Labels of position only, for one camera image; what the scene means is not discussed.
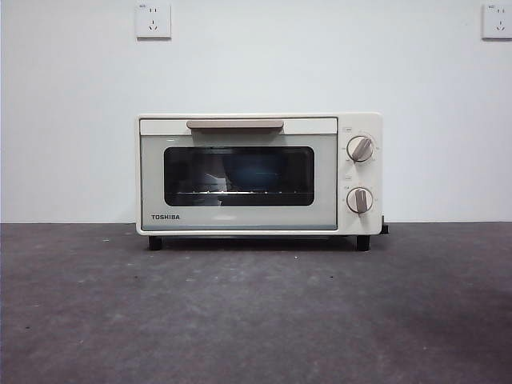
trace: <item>oven door handle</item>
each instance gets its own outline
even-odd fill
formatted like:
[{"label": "oven door handle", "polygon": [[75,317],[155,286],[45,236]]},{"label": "oven door handle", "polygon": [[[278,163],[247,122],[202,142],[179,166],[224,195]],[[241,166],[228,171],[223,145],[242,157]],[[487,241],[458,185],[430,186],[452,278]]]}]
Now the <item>oven door handle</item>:
[{"label": "oven door handle", "polygon": [[237,119],[229,120],[189,120],[186,126],[191,130],[237,130],[237,129],[264,129],[277,130],[285,125],[283,120],[265,120],[265,119]]}]

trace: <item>oven door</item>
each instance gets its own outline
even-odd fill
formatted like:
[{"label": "oven door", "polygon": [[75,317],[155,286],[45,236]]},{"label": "oven door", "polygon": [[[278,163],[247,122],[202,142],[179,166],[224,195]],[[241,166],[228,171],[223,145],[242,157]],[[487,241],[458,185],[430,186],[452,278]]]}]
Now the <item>oven door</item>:
[{"label": "oven door", "polygon": [[335,230],[336,133],[335,118],[143,119],[142,230]]}]

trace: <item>control knob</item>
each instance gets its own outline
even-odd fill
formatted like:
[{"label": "control knob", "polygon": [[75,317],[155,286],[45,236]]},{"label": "control knob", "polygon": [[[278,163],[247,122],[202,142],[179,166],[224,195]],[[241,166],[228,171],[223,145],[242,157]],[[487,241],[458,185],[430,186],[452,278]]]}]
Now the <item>control knob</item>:
[{"label": "control knob", "polygon": [[374,197],[366,188],[354,188],[346,196],[346,204],[356,214],[364,214],[370,210],[373,203]]},{"label": "control knob", "polygon": [[367,136],[356,136],[346,146],[346,152],[355,162],[365,162],[374,152],[371,138]]}]

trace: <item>oven foot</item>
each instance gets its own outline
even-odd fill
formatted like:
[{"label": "oven foot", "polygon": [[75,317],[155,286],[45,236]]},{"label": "oven foot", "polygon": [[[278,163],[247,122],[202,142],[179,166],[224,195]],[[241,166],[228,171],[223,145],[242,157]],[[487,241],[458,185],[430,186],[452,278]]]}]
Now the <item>oven foot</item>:
[{"label": "oven foot", "polygon": [[366,251],[370,249],[370,236],[368,234],[359,234],[356,237],[356,247],[357,251]]},{"label": "oven foot", "polygon": [[382,228],[381,228],[380,234],[389,234],[389,233],[390,233],[390,228],[389,228],[387,222],[384,222],[384,216],[382,216]]},{"label": "oven foot", "polygon": [[160,250],[162,248],[162,238],[159,236],[149,236],[150,250]]}]

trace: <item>toshiba logo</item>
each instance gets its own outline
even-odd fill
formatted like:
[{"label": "toshiba logo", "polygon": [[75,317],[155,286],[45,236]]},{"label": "toshiba logo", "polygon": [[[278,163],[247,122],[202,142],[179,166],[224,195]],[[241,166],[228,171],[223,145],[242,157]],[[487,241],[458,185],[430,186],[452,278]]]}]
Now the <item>toshiba logo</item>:
[{"label": "toshiba logo", "polygon": [[179,220],[179,214],[152,214],[153,220]]}]

